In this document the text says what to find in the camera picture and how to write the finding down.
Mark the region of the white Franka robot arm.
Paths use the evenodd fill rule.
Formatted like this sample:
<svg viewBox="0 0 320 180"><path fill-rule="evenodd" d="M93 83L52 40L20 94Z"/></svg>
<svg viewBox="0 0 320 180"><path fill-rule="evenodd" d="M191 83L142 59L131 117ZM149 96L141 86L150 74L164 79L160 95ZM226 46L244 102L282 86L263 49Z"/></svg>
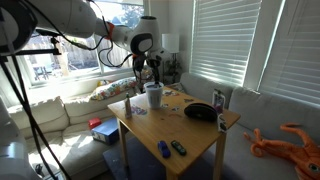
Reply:
<svg viewBox="0 0 320 180"><path fill-rule="evenodd" d="M147 62L155 78L165 50L160 44L159 24L143 16L135 28L99 18L84 0L0 0L0 54L19 52L36 29L59 35L108 39Z"/></svg>

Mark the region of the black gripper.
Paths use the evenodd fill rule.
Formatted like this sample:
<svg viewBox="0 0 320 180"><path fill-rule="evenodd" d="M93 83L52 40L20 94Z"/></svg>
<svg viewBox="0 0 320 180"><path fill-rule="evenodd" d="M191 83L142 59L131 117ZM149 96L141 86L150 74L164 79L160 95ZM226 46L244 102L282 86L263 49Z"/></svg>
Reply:
<svg viewBox="0 0 320 180"><path fill-rule="evenodd" d="M147 63L147 65L151 68L154 78L159 79L160 75L158 68L160 66L160 60L152 59L151 57L147 57L145 54L133 55L133 69L135 71L141 72L144 63Z"/></svg>

